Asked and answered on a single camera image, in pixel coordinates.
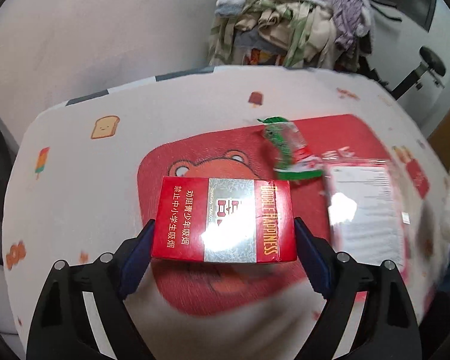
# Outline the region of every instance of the plastic wrapper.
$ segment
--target plastic wrapper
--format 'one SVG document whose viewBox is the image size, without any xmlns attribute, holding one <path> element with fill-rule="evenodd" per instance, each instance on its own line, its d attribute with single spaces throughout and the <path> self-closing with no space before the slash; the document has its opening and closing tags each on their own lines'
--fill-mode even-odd
<svg viewBox="0 0 450 360">
<path fill-rule="evenodd" d="M 315 156 L 295 123 L 281 116 L 269 117 L 263 136 L 278 150 L 274 171 L 281 180 L 312 179 L 322 175 L 322 159 Z"/>
<path fill-rule="evenodd" d="M 379 266 L 392 260 L 406 269 L 406 226 L 399 177 L 390 161 L 326 159 L 332 245 L 357 262 Z"/>
</svg>

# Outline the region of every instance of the popsicle print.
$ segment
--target popsicle print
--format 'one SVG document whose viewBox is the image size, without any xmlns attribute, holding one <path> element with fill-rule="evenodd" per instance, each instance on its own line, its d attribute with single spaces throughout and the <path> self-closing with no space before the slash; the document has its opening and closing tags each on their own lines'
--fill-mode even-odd
<svg viewBox="0 0 450 360">
<path fill-rule="evenodd" d="M 422 170 L 419 162 L 405 146 L 402 146 L 401 148 L 393 146 L 392 149 L 394 149 L 400 161 L 405 164 L 405 168 L 413 181 L 415 189 L 420 197 L 424 199 L 430 189 L 430 184 L 428 183 L 427 176 Z"/>
<path fill-rule="evenodd" d="M 44 147 L 42 150 L 40 150 L 40 153 L 38 155 L 38 159 L 37 159 L 37 165 L 35 167 L 35 173 L 37 174 L 37 180 L 38 180 L 38 176 L 41 172 L 43 172 L 44 168 L 45 168 L 45 162 L 47 162 L 47 156 L 48 156 L 48 151 L 50 150 L 49 147 Z"/>
<path fill-rule="evenodd" d="M 344 99 L 345 97 L 350 97 L 354 100 L 360 100 L 360 98 L 353 92 L 347 91 L 346 89 L 337 88 L 337 92 L 340 94 L 340 98 Z"/>
<path fill-rule="evenodd" d="M 263 94 L 261 92 L 252 92 L 248 98 L 248 102 L 253 105 L 253 107 L 259 107 L 263 104 Z"/>
<path fill-rule="evenodd" d="M 9 271 L 13 268 L 13 266 L 17 265 L 18 262 L 25 258 L 27 255 L 27 251 L 25 250 L 25 245 L 23 241 L 20 241 L 17 244 L 13 244 L 10 247 L 10 252 L 5 256 L 5 262 Z"/>
</svg>

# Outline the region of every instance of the blue gripper pad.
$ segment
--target blue gripper pad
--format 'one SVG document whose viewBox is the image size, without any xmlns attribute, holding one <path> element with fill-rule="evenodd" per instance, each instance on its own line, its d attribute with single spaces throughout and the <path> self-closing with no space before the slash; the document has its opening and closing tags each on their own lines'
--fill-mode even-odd
<svg viewBox="0 0 450 360">
<path fill-rule="evenodd" d="M 137 290 L 138 284 L 140 284 L 150 264 L 154 228 L 155 221 L 150 221 L 145 225 L 137 238 L 134 239 L 134 241 L 136 240 L 136 244 L 120 267 L 118 297 L 122 300 Z"/>
<path fill-rule="evenodd" d="M 320 250 L 330 248 L 333 249 L 325 239 L 316 238 L 310 232 L 308 227 L 300 218 L 295 218 L 295 239 L 296 239 L 296 251 L 298 258 L 302 263 L 303 269 L 310 280 L 310 284 L 315 292 L 322 294 L 325 300 L 328 300 L 333 292 L 332 272 L 329 263 L 327 262 L 327 256 L 323 256 Z"/>
</svg>

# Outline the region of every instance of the red cigarette pack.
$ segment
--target red cigarette pack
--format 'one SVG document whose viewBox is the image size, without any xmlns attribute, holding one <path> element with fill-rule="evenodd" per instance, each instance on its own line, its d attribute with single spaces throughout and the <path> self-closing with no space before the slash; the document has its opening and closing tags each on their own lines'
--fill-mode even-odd
<svg viewBox="0 0 450 360">
<path fill-rule="evenodd" d="M 296 260 L 288 181 L 164 177 L 151 255 L 209 263 Z"/>
</svg>

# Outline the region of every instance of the white wall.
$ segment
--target white wall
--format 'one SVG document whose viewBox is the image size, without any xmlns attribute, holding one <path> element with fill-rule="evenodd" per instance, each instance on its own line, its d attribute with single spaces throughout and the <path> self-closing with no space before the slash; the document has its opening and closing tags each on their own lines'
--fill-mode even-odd
<svg viewBox="0 0 450 360">
<path fill-rule="evenodd" d="M 20 144 L 63 101 L 206 65 L 216 0 L 6 0 L 0 119 Z"/>
<path fill-rule="evenodd" d="M 442 79 L 446 86 L 445 90 L 437 88 L 430 74 L 425 74 L 421 79 L 423 88 L 420 91 L 412 87 L 399 99 L 402 107 L 422 128 L 425 120 L 430 119 L 431 112 L 438 111 L 436 107 L 434 108 L 437 100 L 450 103 L 450 89 L 447 88 L 450 80 L 450 10 L 443 0 L 437 0 L 429 32 L 395 9 L 384 8 L 383 10 L 393 16 L 401 16 L 403 22 L 393 22 L 375 13 L 374 49 L 368 61 L 371 67 L 377 68 L 382 80 L 389 81 L 391 89 L 418 67 L 419 49 L 423 45 L 435 51 L 447 68 L 447 73 Z"/>
</svg>

